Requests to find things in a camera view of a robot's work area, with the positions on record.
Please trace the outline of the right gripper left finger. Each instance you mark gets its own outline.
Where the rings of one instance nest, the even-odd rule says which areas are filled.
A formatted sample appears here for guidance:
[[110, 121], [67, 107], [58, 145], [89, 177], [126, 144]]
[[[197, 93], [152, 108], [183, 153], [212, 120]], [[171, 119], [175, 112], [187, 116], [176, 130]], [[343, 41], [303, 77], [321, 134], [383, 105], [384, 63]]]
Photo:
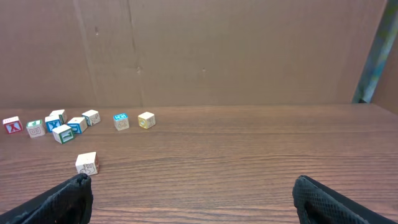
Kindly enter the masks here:
[[5, 224], [88, 224], [93, 207], [91, 177], [77, 174], [1, 215]]

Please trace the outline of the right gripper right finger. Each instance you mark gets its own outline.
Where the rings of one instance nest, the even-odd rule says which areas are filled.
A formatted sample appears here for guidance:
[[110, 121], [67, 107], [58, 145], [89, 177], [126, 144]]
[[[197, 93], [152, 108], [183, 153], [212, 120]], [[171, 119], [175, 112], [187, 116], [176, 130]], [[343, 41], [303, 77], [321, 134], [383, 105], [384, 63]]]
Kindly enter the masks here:
[[292, 196], [300, 224], [397, 224], [306, 175]]

